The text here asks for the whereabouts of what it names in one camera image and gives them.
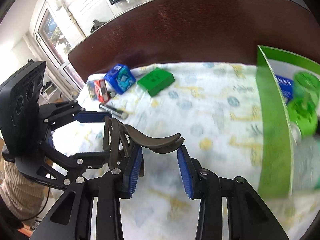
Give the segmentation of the beige knit sleeve forearm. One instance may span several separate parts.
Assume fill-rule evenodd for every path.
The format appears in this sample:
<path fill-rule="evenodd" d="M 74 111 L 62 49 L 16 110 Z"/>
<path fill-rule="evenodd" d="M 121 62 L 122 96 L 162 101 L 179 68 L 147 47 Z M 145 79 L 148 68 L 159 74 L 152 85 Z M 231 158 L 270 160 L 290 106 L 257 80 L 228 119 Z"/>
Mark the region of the beige knit sleeve forearm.
<path fill-rule="evenodd" d="M 14 163 L 4 162 L 4 179 L 1 197 L 11 213 L 18 219 L 27 221 L 41 210 L 44 200 L 44 186 L 27 180 Z"/>

